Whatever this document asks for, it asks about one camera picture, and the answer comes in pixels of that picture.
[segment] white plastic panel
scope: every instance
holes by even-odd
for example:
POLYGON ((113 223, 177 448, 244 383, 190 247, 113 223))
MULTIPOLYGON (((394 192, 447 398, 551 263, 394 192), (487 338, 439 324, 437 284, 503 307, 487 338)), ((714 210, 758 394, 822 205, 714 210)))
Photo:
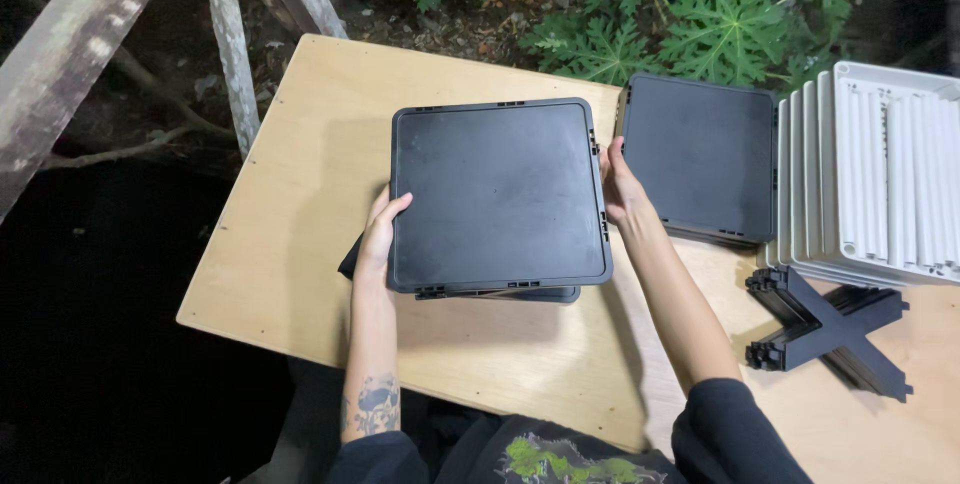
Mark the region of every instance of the white plastic panel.
POLYGON ((960 284, 960 80, 839 62, 780 116, 778 235, 758 263, 873 287, 960 284))

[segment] tattoo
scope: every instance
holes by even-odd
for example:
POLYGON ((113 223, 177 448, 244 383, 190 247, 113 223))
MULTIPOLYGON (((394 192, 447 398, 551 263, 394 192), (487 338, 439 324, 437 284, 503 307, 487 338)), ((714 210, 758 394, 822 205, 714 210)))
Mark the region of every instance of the tattoo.
POLYGON ((401 386, 392 373, 364 380, 353 420, 364 435, 400 429, 401 386))
POLYGON ((350 406, 350 401, 344 395, 340 402, 340 431, 347 429, 347 410, 350 406))

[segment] black shirt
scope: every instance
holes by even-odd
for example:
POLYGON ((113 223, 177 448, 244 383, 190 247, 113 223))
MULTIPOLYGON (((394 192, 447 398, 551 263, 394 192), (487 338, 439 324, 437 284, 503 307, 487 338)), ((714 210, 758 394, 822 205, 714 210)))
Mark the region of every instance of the black shirt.
MULTIPOLYGON (((709 379, 690 389, 672 444, 676 465, 658 450, 629 454, 553 422, 484 416, 454 446, 436 484, 810 483, 737 380, 709 379)), ((345 444, 327 482, 428 480, 413 441, 390 431, 345 444)))

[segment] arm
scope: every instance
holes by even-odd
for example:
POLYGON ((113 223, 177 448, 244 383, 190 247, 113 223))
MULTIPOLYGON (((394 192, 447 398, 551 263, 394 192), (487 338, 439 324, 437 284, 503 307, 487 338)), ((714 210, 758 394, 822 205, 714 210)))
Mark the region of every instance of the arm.
POLYGON ((389 200, 384 188, 366 218, 350 296, 350 341, 343 382, 340 441, 344 444, 401 429, 401 383, 397 379, 397 308, 387 288, 387 256, 393 220, 413 195, 389 200))
POLYGON ((616 224, 650 306, 656 334, 683 393, 713 378, 743 380, 737 358, 714 310, 667 236, 643 186, 627 167, 617 137, 601 147, 606 216, 616 224))

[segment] plywood tabletop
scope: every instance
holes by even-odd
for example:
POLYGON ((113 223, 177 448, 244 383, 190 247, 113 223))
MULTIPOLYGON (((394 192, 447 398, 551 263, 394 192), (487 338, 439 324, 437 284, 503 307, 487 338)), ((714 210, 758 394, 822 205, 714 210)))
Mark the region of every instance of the plywood tabletop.
MULTIPOLYGON (((337 266, 390 179, 402 108, 580 97, 601 142, 619 88, 323 36, 304 36, 176 320, 320 364, 346 362, 351 284, 337 266)), ((669 453, 684 397, 623 243, 577 302, 397 303, 404 387, 669 453)), ((743 288, 751 253, 674 239, 738 355, 779 326, 743 288)), ((757 403, 816 482, 960 481, 960 289, 904 291, 911 311, 870 334, 906 371, 906 404, 851 391, 820 362, 744 367, 757 403)))

